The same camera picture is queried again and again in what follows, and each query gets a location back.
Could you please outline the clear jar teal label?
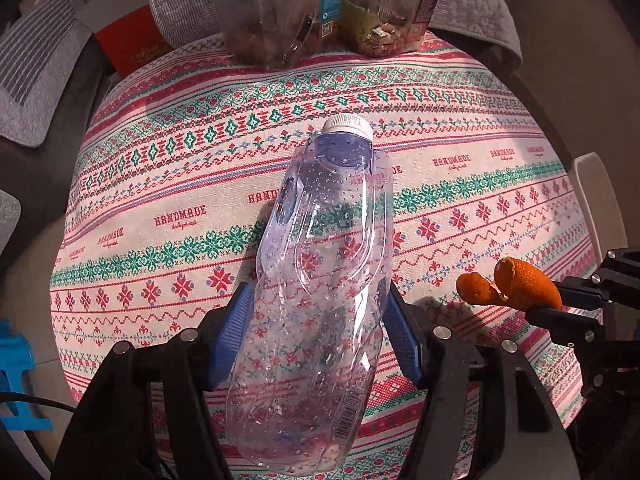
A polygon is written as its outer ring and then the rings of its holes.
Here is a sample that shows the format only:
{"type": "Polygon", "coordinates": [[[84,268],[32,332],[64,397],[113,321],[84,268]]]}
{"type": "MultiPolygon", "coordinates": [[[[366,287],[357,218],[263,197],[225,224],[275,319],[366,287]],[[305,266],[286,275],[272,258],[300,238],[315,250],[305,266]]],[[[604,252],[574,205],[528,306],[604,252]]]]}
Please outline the clear jar teal label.
{"type": "Polygon", "coordinates": [[[227,50],[240,62],[287,70],[334,34],[342,0],[214,0],[227,50]]]}

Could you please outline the grey quilted sofa seat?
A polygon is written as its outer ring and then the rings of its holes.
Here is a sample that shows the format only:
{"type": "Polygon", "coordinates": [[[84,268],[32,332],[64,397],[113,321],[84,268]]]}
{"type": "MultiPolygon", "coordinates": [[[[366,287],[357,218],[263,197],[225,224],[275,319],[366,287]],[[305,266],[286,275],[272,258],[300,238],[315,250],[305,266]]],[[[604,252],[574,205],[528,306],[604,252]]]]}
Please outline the grey quilted sofa seat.
{"type": "MultiPolygon", "coordinates": [[[[160,33],[175,48],[221,32],[215,0],[149,0],[149,4],[160,33]]],[[[510,70],[522,65],[520,37],[504,0],[437,0],[430,27],[498,48],[510,70]]]]}

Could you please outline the patterned handmade tablecloth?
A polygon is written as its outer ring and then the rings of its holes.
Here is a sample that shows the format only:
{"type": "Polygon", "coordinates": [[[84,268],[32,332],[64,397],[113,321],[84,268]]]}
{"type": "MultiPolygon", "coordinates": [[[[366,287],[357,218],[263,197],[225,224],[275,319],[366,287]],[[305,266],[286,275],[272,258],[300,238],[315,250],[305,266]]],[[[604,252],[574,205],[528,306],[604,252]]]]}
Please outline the patterned handmade tablecloth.
{"type": "Polygon", "coordinates": [[[50,281],[58,357],[75,399],[111,348],[162,344],[254,281],[265,229],[296,236],[288,300],[302,329],[285,373],[312,346],[333,363],[373,325],[366,270],[476,344],[513,341],[564,426],[584,407],[574,352],[521,312],[471,306],[461,274],[518,258],[549,278],[596,262],[582,207],[547,136],[486,67],[434,36],[370,60],[322,52],[292,70],[241,65],[217,39],[122,81],[82,142],[50,281]]]}

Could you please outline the white plastic trash bin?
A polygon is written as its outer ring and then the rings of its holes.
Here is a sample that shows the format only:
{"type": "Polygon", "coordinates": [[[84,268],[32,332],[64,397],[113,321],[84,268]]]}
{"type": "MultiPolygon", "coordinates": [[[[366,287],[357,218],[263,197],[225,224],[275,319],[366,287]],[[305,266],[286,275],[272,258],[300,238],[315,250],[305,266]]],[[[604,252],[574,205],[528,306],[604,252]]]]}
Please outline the white plastic trash bin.
{"type": "Polygon", "coordinates": [[[620,205],[600,156],[595,152],[578,156],[568,175],[582,207],[597,260],[605,259],[610,250],[627,247],[620,205]]]}

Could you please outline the clear jar purple label nuts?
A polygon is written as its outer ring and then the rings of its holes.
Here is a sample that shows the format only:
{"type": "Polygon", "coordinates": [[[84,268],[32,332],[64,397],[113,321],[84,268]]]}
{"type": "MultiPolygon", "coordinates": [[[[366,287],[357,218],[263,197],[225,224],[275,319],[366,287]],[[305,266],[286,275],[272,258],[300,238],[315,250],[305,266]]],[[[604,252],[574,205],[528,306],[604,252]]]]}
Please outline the clear jar purple label nuts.
{"type": "Polygon", "coordinates": [[[337,20],[341,42],[368,58],[420,48],[438,0],[343,0],[337,20]]]}

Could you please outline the clear plastic water bottle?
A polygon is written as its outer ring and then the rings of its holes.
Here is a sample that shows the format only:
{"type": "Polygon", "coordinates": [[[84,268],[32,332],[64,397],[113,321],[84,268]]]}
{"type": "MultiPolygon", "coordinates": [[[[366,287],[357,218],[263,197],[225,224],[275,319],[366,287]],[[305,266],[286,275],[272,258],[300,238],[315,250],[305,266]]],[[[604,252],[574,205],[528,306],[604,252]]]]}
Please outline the clear plastic water bottle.
{"type": "Polygon", "coordinates": [[[392,235],[390,159],[364,118],[329,118],[283,177],[229,382],[227,437],[257,467],[309,476],[344,463],[381,352],[392,235]]]}

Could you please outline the red box beside sofa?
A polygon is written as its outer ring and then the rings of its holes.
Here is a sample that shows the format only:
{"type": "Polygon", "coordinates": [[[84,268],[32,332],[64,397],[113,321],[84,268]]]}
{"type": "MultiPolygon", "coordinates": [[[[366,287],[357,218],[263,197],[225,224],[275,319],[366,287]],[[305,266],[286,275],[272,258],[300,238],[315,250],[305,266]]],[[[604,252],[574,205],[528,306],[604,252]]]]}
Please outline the red box beside sofa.
{"type": "Polygon", "coordinates": [[[94,36],[122,78],[174,50],[157,28],[149,6],[124,15],[94,36]]]}

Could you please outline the grey striped sofa cover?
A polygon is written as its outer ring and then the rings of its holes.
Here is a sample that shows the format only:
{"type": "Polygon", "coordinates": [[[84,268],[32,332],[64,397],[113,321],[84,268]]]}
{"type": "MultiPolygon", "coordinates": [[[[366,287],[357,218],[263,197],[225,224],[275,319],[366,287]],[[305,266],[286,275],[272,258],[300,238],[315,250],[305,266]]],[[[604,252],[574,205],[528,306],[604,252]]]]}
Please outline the grey striped sofa cover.
{"type": "Polygon", "coordinates": [[[40,0],[1,39],[1,136],[26,148],[46,140],[58,101],[91,30],[84,0],[40,0]]]}

